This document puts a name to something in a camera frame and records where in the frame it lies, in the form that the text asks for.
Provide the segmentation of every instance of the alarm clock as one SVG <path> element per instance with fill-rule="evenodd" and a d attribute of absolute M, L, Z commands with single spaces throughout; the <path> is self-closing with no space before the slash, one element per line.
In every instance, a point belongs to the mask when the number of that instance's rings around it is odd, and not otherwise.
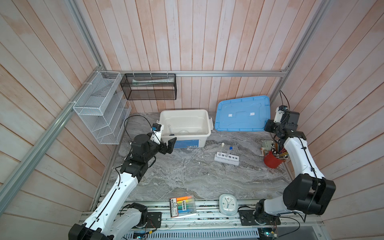
<path fill-rule="evenodd" d="M 235 196 L 232 194 L 222 194 L 219 197 L 219 210 L 222 214 L 233 216 L 237 213 L 238 204 Z"/>

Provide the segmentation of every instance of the black wire mesh basket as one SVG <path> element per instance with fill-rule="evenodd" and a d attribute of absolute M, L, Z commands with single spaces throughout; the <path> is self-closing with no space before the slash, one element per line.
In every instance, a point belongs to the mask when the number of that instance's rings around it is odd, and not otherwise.
<path fill-rule="evenodd" d="M 176 100 L 176 75 L 126 73 L 121 88 L 127 100 Z"/>

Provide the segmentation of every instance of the red bucket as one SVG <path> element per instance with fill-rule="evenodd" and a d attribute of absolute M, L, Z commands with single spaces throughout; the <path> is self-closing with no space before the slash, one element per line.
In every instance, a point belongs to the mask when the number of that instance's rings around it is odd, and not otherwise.
<path fill-rule="evenodd" d="M 265 165 L 270 168 L 277 168 L 282 162 L 284 162 L 284 160 L 276 158 L 271 151 L 264 157 Z"/>

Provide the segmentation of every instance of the marble tabletop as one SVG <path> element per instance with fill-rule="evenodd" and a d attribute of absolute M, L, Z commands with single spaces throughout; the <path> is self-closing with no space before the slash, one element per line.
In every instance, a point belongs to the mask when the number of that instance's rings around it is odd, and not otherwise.
<path fill-rule="evenodd" d="M 215 114 L 209 113 L 209 117 L 214 120 Z M 151 124 L 160 118 L 160 113 L 140 115 Z M 133 139 L 138 134 L 150 132 L 150 127 L 143 117 L 133 117 L 127 124 L 127 131 Z M 264 164 L 260 147 L 265 139 L 270 139 L 267 132 L 219 132 L 213 129 L 203 148 L 174 149 L 172 154 L 166 155 L 158 153 L 155 164 L 147 170 L 128 199 L 159 201 L 189 194 L 196 199 L 218 199 L 223 193 L 233 194 L 237 199 L 278 197 L 291 179 L 283 165 L 271 169 Z M 124 133 L 114 167 L 123 163 L 131 149 L 129 142 Z M 240 157 L 239 166 L 214 161 L 222 142 L 225 149 L 233 147 L 231 154 Z M 113 169 L 106 192 L 116 178 Z"/>

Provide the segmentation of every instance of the test tube with white cap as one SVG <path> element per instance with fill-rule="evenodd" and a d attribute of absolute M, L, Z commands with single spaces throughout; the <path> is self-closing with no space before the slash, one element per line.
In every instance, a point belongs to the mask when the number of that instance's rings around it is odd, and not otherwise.
<path fill-rule="evenodd" d="M 229 147 L 229 150 L 228 150 L 227 154 L 225 155 L 225 157 L 229 156 L 229 154 L 231 153 L 232 149 L 233 149 L 233 147 Z"/>

